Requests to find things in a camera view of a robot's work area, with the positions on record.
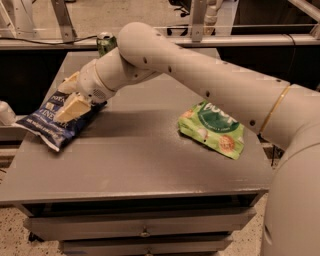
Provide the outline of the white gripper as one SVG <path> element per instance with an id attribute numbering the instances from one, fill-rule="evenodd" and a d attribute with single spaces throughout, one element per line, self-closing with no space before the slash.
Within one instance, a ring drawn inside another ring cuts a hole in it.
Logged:
<path id="1" fill-rule="evenodd" d="M 93 103 L 103 103 L 115 95 L 115 92 L 101 81 L 97 72 L 97 62 L 97 59 L 90 61 L 58 86 L 59 92 L 72 94 L 56 112 L 55 122 L 67 123 L 87 113 L 91 109 L 88 99 Z"/>

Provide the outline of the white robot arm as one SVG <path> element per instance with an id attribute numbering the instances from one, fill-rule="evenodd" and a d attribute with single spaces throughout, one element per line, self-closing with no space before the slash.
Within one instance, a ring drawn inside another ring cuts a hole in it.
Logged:
<path id="1" fill-rule="evenodd" d="M 167 74 L 284 150 L 269 190 L 261 256 L 320 255 L 320 94 L 181 48 L 133 22 L 117 46 L 86 64 L 56 113 L 68 122 L 94 103 L 157 73 Z"/>

